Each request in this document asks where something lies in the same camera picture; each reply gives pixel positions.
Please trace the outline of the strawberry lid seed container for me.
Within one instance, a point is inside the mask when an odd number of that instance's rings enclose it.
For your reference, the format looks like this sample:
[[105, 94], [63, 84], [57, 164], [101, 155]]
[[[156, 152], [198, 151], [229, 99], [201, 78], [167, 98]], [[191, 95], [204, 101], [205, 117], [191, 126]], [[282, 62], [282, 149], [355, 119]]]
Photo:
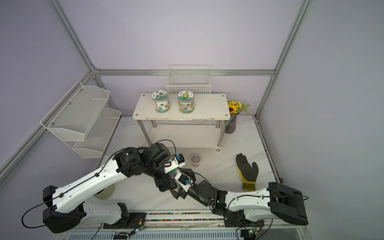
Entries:
[[169, 95], [166, 91], [157, 90], [152, 93], [155, 110], [158, 113], [166, 113], [170, 110]]

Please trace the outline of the sunflower lid seed container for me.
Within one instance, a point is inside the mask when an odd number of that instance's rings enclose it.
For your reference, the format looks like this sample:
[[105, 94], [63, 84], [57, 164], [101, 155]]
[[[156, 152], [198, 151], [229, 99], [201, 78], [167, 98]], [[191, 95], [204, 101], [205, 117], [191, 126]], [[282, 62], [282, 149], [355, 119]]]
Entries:
[[189, 114], [194, 111], [194, 94], [191, 91], [182, 91], [178, 93], [179, 110], [183, 114]]

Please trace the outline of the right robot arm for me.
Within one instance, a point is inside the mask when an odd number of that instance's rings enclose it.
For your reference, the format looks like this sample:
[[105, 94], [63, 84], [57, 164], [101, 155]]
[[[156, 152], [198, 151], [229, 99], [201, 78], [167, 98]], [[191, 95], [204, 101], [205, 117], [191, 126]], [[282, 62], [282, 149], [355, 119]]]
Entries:
[[297, 226], [309, 224], [303, 193], [276, 182], [262, 190], [242, 193], [221, 191], [202, 182], [187, 191], [179, 187], [171, 193], [175, 199], [190, 196], [213, 214], [224, 217], [227, 227], [247, 227], [266, 219]]

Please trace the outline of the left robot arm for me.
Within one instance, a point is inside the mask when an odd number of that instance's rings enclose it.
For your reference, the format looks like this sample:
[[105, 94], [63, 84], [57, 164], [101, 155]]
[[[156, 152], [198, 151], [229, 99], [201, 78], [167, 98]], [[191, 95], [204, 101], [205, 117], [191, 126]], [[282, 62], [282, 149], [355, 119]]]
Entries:
[[182, 154], [171, 155], [161, 143], [119, 150], [102, 167], [83, 178], [61, 188], [46, 187], [43, 190], [43, 201], [47, 205], [43, 223], [55, 234], [85, 222], [101, 223], [107, 229], [132, 227], [139, 219], [130, 216], [126, 204], [94, 205], [88, 199], [117, 182], [141, 174], [152, 177], [162, 192], [174, 189], [177, 185], [169, 173], [184, 164]]

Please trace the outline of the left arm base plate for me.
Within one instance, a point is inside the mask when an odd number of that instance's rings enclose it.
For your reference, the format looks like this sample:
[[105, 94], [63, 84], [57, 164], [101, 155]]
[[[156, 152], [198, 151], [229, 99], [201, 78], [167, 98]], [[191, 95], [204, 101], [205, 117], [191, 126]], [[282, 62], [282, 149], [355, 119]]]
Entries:
[[147, 213], [129, 213], [130, 217], [122, 217], [115, 224], [104, 224], [103, 229], [138, 229], [144, 226]]

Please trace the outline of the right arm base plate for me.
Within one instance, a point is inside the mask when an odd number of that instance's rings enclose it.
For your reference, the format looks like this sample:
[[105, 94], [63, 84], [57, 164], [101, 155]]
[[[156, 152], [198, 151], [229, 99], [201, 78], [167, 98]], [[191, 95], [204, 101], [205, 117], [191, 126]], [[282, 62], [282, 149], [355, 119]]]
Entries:
[[244, 214], [244, 210], [237, 212], [228, 211], [224, 216], [225, 227], [264, 227], [263, 220], [250, 221], [247, 220]]

